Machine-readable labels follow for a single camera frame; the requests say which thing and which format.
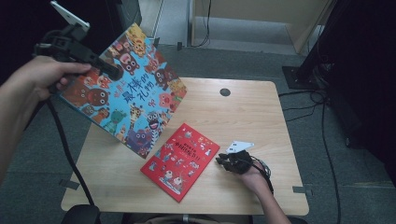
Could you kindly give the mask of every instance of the black hole on table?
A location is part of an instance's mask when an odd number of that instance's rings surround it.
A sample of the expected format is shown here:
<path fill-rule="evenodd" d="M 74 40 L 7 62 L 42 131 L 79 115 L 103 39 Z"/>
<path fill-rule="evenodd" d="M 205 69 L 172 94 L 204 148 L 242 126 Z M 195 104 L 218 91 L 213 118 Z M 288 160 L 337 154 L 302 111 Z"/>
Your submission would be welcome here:
<path fill-rule="evenodd" d="M 230 92 L 230 90 L 223 88 L 220 90 L 220 94 L 222 96 L 229 96 L 231 94 L 231 92 Z"/>

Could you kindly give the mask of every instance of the book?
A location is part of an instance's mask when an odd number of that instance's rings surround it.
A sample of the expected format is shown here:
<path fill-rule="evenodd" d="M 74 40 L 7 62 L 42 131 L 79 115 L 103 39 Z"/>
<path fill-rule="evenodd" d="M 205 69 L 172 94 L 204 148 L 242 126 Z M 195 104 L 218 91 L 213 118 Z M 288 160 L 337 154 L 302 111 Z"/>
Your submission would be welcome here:
<path fill-rule="evenodd" d="M 112 80 L 93 68 L 73 76 L 59 96 L 145 159 L 187 88 L 136 23 L 99 58 L 122 77 Z"/>
<path fill-rule="evenodd" d="M 140 171 L 180 203 L 219 148 L 183 123 Z"/>

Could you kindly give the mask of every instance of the finger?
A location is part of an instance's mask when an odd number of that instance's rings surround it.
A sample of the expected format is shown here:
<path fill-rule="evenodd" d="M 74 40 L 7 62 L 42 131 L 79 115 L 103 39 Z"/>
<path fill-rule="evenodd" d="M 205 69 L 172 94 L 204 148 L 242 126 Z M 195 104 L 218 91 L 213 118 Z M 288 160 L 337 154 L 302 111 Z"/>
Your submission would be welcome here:
<path fill-rule="evenodd" d="M 60 63 L 63 73 L 86 73 L 91 69 L 88 63 Z"/>
<path fill-rule="evenodd" d="M 66 89 L 66 86 L 58 82 L 58 83 L 56 83 L 56 88 L 59 91 L 64 91 Z"/>
<path fill-rule="evenodd" d="M 68 80 L 67 78 L 65 78 L 65 77 L 62 77 L 62 78 L 59 80 L 59 82 L 60 82 L 62 85 L 67 86 L 67 84 L 69 83 L 69 80 Z"/>

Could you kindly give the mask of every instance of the cartoon monster illustration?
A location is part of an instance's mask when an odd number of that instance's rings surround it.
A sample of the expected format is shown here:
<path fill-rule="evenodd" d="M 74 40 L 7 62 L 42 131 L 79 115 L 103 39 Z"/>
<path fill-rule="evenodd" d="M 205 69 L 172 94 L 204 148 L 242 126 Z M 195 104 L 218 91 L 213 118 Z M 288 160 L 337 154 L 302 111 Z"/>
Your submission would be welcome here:
<path fill-rule="evenodd" d="M 132 129 L 134 127 L 134 124 L 136 123 L 136 121 L 144 113 L 144 110 L 142 109 L 142 106 L 137 107 L 134 104 L 129 105 L 129 107 L 131 108 L 131 110 L 130 110 L 130 121 L 131 121 L 130 129 Z"/>
<path fill-rule="evenodd" d="M 137 54 L 140 58 L 143 58 L 146 54 L 146 43 L 145 39 L 135 37 L 131 39 L 132 43 L 134 44 L 134 53 Z"/>
<path fill-rule="evenodd" d="M 191 177 L 195 173 L 195 170 L 190 170 L 189 171 L 189 177 Z"/>
<path fill-rule="evenodd" d="M 74 85 L 67 88 L 62 96 L 76 107 L 85 104 L 93 106 L 106 105 L 108 100 L 108 93 L 106 91 L 101 89 L 89 89 L 78 80 L 76 80 Z"/>
<path fill-rule="evenodd" d="M 145 43 L 146 35 L 140 30 L 137 25 L 132 25 L 126 32 L 126 35 L 133 44 L 133 51 L 140 58 L 143 58 L 146 54 L 147 45 Z"/>
<path fill-rule="evenodd" d="M 175 163 L 175 166 L 180 166 L 181 163 L 183 163 L 183 159 L 178 159 L 177 162 Z"/>
<path fill-rule="evenodd" d="M 155 167 L 157 167 L 157 162 L 155 162 L 155 161 L 152 161 L 151 162 L 151 165 L 149 166 L 149 170 L 150 171 L 154 171 L 155 170 Z"/>
<path fill-rule="evenodd" d="M 194 168 L 195 170 L 199 168 L 199 165 L 198 165 L 195 161 L 191 161 L 191 162 L 190 162 L 190 166 L 191 166 L 192 168 Z"/>
<path fill-rule="evenodd" d="M 134 75 L 134 70 L 140 67 L 136 59 L 129 52 L 122 53 L 119 60 L 122 68 L 131 76 Z"/>
<path fill-rule="evenodd" d="M 120 131 L 116 134 L 116 137 L 122 142 L 125 142 L 125 133 L 126 133 L 126 128 L 125 124 L 122 124 Z"/>
<path fill-rule="evenodd" d="M 148 53 L 148 65 L 145 66 L 145 71 L 150 74 L 154 74 L 155 71 L 160 67 L 165 59 L 160 52 L 151 47 L 151 51 Z"/>
<path fill-rule="evenodd" d="M 158 113 L 155 111 L 151 111 L 147 115 L 147 121 L 149 129 L 152 133 L 151 144 L 149 148 L 153 148 L 157 139 L 160 137 L 160 122 L 158 120 Z"/>
<path fill-rule="evenodd" d="M 95 112 L 95 109 L 91 105 L 87 105 L 81 109 L 81 112 L 91 116 Z"/>
<path fill-rule="evenodd" d="M 99 78 L 99 70 L 92 68 L 90 71 L 87 72 L 85 76 L 79 76 L 78 80 L 84 83 L 84 85 L 88 87 L 92 87 L 96 84 L 96 80 Z"/>
<path fill-rule="evenodd" d="M 143 129 L 139 129 L 137 132 L 130 129 L 126 138 L 126 144 L 135 152 L 142 148 L 149 148 L 150 141 L 151 132 L 146 132 Z"/>
<path fill-rule="evenodd" d="M 169 89 L 171 92 L 177 97 L 184 97 L 187 92 L 186 86 L 181 82 L 180 79 L 173 79 L 172 81 L 168 82 Z"/>
<path fill-rule="evenodd" d="M 168 153 L 163 157 L 163 162 L 169 161 L 169 158 L 171 157 L 172 153 Z"/>
<path fill-rule="evenodd" d="M 128 72 L 131 76 L 134 70 L 139 68 L 136 59 L 131 55 L 133 46 L 130 44 L 126 35 L 122 35 L 118 41 L 115 41 L 111 47 L 105 52 L 105 62 L 115 65 L 114 59 L 120 61 L 122 73 Z"/>
<path fill-rule="evenodd" d="M 98 110 L 98 114 L 95 115 L 95 116 L 93 116 L 92 119 L 93 119 L 96 123 L 100 124 L 100 123 L 102 122 L 103 119 L 107 119 L 108 116 L 110 115 L 110 113 L 109 113 L 108 110 L 109 110 L 108 108 L 101 107 L 101 108 Z"/>
<path fill-rule="evenodd" d="M 183 183 L 183 179 L 178 176 L 176 178 L 173 179 L 172 181 L 172 186 L 177 190 L 177 191 L 181 191 L 182 189 L 182 183 Z"/>
<path fill-rule="evenodd" d="M 157 85 L 159 87 L 163 87 L 163 90 L 166 91 L 166 89 L 168 89 L 168 81 L 170 81 L 168 79 L 168 76 L 165 73 L 165 70 L 163 68 L 158 69 L 155 73 L 154 73 L 154 77 L 155 80 L 157 81 Z"/>
<path fill-rule="evenodd" d="M 168 92 L 163 92 L 159 95 L 160 102 L 159 106 L 170 109 L 171 112 L 175 112 L 177 107 L 180 105 L 182 99 L 174 97 L 174 94 L 169 94 Z"/>
<path fill-rule="evenodd" d="M 113 135 L 116 133 L 117 130 L 117 125 L 126 117 L 126 114 L 119 111 L 115 110 L 113 113 L 110 115 L 110 121 L 103 126 L 105 130 L 108 130 L 110 133 Z"/>
<path fill-rule="evenodd" d="M 170 119 L 170 118 L 168 117 L 168 114 L 167 114 L 167 113 L 165 113 L 164 111 L 161 112 L 161 120 L 163 121 L 162 124 L 163 124 L 164 126 L 166 126 L 166 125 L 168 124 L 169 119 Z"/>
<path fill-rule="evenodd" d="M 173 172 L 168 170 L 165 172 L 165 175 L 163 176 L 163 181 L 164 182 L 168 182 L 168 180 L 170 180 L 173 176 Z"/>
<path fill-rule="evenodd" d="M 161 151 L 162 151 L 162 148 L 160 148 L 160 150 L 158 150 L 156 153 L 155 153 L 155 157 L 157 157 L 158 159 L 161 157 Z"/>
<path fill-rule="evenodd" d="M 98 85 L 100 88 L 108 89 L 108 84 L 111 82 L 112 81 L 108 77 L 99 76 L 99 78 L 96 80 L 96 85 Z"/>
<path fill-rule="evenodd" d="M 191 138 L 191 137 L 192 137 L 192 132 L 186 132 L 186 133 L 184 134 L 184 137 L 186 137 L 186 138 Z"/>
<path fill-rule="evenodd" d="M 142 147 L 140 150 L 137 152 L 139 155 L 142 155 L 146 157 L 149 154 L 149 148 L 148 147 Z"/>

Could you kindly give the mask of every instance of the colorful book cover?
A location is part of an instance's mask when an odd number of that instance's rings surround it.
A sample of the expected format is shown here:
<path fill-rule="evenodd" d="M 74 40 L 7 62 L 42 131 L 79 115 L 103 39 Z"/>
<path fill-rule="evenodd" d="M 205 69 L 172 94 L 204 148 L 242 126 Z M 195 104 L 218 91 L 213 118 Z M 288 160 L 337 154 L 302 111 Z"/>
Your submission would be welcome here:
<path fill-rule="evenodd" d="M 93 68 L 73 77 L 60 97 L 90 121 L 146 158 L 187 89 L 135 23 L 100 58 L 118 67 L 119 80 Z"/>
<path fill-rule="evenodd" d="M 140 171 L 180 202 L 219 148 L 183 123 Z"/>

